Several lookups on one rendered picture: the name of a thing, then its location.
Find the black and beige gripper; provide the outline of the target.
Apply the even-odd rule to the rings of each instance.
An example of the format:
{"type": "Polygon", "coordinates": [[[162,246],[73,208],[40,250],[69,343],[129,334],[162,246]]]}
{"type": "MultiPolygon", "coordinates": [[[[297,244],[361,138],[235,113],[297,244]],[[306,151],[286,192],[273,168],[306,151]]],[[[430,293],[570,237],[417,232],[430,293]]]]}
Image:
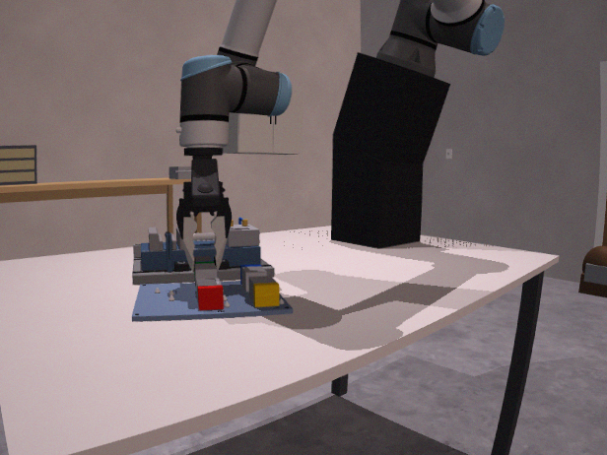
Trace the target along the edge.
{"type": "MultiPolygon", "coordinates": [[[[221,156],[223,154],[223,148],[185,148],[184,155],[192,156],[194,160],[196,159],[211,159],[212,156],[221,156]]],[[[229,198],[224,198],[223,192],[226,191],[223,188],[223,182],[220,183],[220,193],[221,193],[221,204],[218,207],[205,207],[205,208],[192,208],[191,205],[191,182],[183,182],[183,198],[179,198],[179,205],[176,212],[176,222],[178,226],[178,230],[180,233],[180,237],[182,240],[182,244],[184,247],[184,251],[186,254],[186,258],[188,264],[194,272],[195,267],[195,258],[193,256],[193,250],[195,248],[193,242],[194,232],[197,230],[197,223],[193,220],[193,215],[190,216],[190,212],[194,213],[194,217],[196,217],[199,213],[210,213],[211,216],[214,216],[214,219],[211,222],[211,229],[215,234],[215,242],[214,246],[216,248],[216,254],[214,257],[215,266],[217,267],[217,271],[220,268],[226,242],[228,239],[231,222],[232,222],[232,211],[229,205],[229,198]],[[185,183],[185,186],[184,186],[185,183]],[[185,195],[184,195],[185,193],[185,195]],[[203,211],[203,209],[205,209],[203,211]],[[214,212],[217,212],[217,216],[214,215],[214,212]]]]}

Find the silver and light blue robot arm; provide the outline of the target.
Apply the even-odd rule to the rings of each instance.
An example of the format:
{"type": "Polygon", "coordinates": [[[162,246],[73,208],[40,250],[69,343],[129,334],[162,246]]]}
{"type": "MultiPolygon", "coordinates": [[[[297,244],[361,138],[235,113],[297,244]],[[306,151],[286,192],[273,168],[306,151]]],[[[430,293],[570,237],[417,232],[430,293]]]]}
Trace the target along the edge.
{"type": "MultiPolygon", "coordinates": [[[[183,64],[180,147],[227,146],[229,112],[278,116],[288,108],[289,77],[255,67],[276,2],[236,0],[217,55],[183,64]]],[[[503,10],[485,0],[400,0],[376,58],[434,77],[438,43],[486,56],[498,46],[504,27],[503,10]]],[[[217,159],[191,161],[191,205],[220,206],[217,159]]]]}

